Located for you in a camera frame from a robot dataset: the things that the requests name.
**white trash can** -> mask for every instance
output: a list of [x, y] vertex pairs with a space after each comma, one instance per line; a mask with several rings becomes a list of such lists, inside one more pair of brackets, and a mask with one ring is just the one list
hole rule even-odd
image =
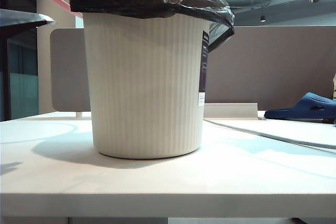
[[165, 158], [201, 144], [202, 40], [210, 22], [84, 13], [93, 143], [121, 158]]

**gray partition panel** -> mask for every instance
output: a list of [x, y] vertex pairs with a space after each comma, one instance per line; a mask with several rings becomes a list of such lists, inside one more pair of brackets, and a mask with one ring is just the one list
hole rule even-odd
[[52, 31], [50, 50], [52, 106], [57, 111], [90, 111], [84, 30]]
[[[209, 54], [206, 102], [258, 102], [260, 110], [293, 106], [311, 91], [332, 97], [336, 27], [236, 27]], [[89, 111], [83, 29], [50, 36], [52, 103], [58, 111]]]
[[307, 92], [332, 98], [336, 26], [236, 27], [208, 59], [207, 102], [290, 108]]

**sticker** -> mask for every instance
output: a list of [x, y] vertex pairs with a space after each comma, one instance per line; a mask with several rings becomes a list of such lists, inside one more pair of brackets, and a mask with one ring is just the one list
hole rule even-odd
[[198, 106], [204, 106], [205, 104], [205, 92], [198, 93]]
[[203, 31], [201, 69], [199, 71], [200, 85], [198, 88], [198, 106], [204, 106], [205, 103], [205, 83], [206, 83], [206, 69], [208, 62], [208, 48], [209, 48], [209, 34], [206, 31]]

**trash can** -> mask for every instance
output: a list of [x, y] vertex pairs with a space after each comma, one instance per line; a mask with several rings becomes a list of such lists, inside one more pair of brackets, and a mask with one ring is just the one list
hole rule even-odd
[[233, 34], [227, 3], [70, 0], [70, 5], [83, 12], [95, 148], [135, 159], [196, 150], [208, 47]]
[[93, 142], [100, 153], [163, 158], [199, 147], [199, 75], [208, 30], [208, 21], [183, 14], [84, 13]]

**desk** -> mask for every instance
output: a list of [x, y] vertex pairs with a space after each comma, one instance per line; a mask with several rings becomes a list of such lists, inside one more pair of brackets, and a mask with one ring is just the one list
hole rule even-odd
[[0, 127], [4, 216], [336, 217], [333, 152], [205, 122], [194, 153], [139, 161], [99, 154], [85, 115]]

